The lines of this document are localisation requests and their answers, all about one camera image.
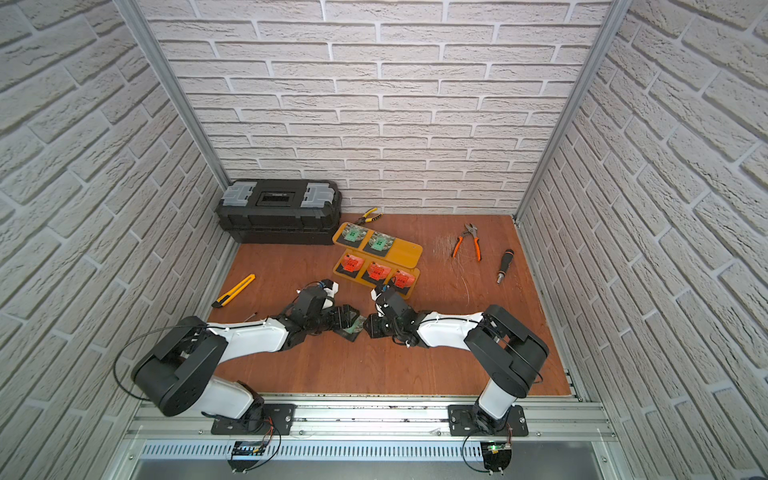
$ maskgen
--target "pliers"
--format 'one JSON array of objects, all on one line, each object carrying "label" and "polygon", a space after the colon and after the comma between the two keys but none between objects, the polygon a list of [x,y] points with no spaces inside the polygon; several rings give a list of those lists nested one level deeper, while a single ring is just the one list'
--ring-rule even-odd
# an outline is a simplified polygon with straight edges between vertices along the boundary
[{"label": "pliers", "polygon": [[378,210],[378,207],[374,207],[367,212],[365,212],[362,217],[358,218],[355,222],[355,225],[365,225],[366,223],[371,223],[377,221],[379,218],[383,217],[384,214],[376,214],[374,213]]},{"label": "pliers", "polygon": [[456,254],[458,253],[458,248],[462,245],[462,241],[464,241],[464,237],[467,235],[472,235],[475,238],[475,253],[478,255],[478,262],[480,261],[480,239],[478,238],[478,228],[475,227],[472,223],[465,223],[464,228],[465,230],[456,241],[456,246],[453,247],[453,255],[451,255],[452,258],[456,258]]}]

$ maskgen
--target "metal rail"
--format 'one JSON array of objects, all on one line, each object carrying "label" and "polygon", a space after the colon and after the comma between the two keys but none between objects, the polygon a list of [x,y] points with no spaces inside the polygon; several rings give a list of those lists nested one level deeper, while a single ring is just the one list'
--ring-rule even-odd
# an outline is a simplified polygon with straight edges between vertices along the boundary
[{"label": "metal rail", "polygon": [[[449,440],[448,405],[471,405],[474,397],[265,396],[267,402],[294,403],[293,426],[285,439]],[[613,442],[615,435],[600,403],[531,397],[519,402],[528,437],[516,441]],[[126,439],[221,439],[210,434],[212,420],[185,412],[164,417],[154,405],[139,406]],[[238,435],[238,439],[258,435]],[[492,439],[477,436],[476,440]]]}]

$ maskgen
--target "brown wooden surface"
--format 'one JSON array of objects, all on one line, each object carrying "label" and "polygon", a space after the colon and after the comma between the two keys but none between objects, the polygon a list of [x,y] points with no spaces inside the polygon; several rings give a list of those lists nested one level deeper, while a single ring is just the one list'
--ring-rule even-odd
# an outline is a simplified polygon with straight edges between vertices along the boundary
[{"label": "brown wooden surface", "polygon": [[[344,215],[354,221],[359,215]],[[451,258],[464,223],[478,228],[482,261],[475,258],[471,237]],[[497,303],[521,320],[549,346],[541,374],[545,380],[531,395],[566,396],[570,389],[554,347],[533,280],[525,262],[515,225],[510,217],[460,215],[385,215],[370,224],[424,247],[418,268],[422,275],[409,299],[415,310],[467,314]],[[496,284],[502,254],[515,251],[506,278]],[[344,247],[244,244],[235,258],[222,293],[247,275],[256,279],[222,309],[211,322],[235,323],[258,312],[259,319],[277,314],[309,282],[331,278],[339,283],[336,304],[348,303],[361,314],[375,311],[370,290],[331,275]],[[379,393],[401,395],[478,395],[488,376],[475,357],[448,347],[424,349],[395,345],[391,339],[370,339],[361,332],[354,343],[332,332],[308,336],[291,350],[257,353],[232,359],[217,375],[245,382],[257,392]]]}]

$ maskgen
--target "toolbox lid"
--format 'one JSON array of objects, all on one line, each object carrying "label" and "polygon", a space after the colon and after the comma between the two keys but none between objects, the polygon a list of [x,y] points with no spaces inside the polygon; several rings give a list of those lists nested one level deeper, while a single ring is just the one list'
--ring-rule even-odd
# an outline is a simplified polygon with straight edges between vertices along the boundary
[{"label": "toolbox lid", "polygon": [[323,207],[326,203],[333,203],[335,191],[328,184],[307,184],[302,208]]},{"label": "toolbox lid", "polygon": [[237,181],[227,187],[224,196],[221,197],[225,207],[245,207],[248,204],[248,198],[256,188],[257,182]]}]

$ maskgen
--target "white brick wall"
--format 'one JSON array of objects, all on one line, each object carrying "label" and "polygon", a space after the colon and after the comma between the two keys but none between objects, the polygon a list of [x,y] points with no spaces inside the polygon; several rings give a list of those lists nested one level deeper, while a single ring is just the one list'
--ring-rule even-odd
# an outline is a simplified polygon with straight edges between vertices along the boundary
[{"label": "white brick wall", "polygon": [[766,0],[635,0],[521,219],[637,478],[768,472]]},{"label": "white brick wall", "polygon": [[99,3],[0,8],[2,478],[101,477],[136,406],[114,356],[194,311],[228,239],[213,174]]},{"label": "white brick wall", "polygon": [[516,211],[608,5],[141,4],[232,178],[334,179],[349,211],[489,214]]}]

